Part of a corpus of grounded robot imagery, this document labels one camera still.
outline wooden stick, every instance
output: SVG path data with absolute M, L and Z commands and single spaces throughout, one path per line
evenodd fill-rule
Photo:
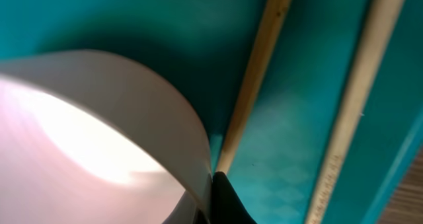
M 321 223 L 404 0 L 372 0 L 306 224 Z
M 228 172 L 254 106 L 291 0 L 267 0 L 243 83 L 221 150 L 217 171 Z

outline brown wood surface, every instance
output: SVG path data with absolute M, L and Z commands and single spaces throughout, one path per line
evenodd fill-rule
M 423 149 L 398 185 L 378 224 L 423 223 Z

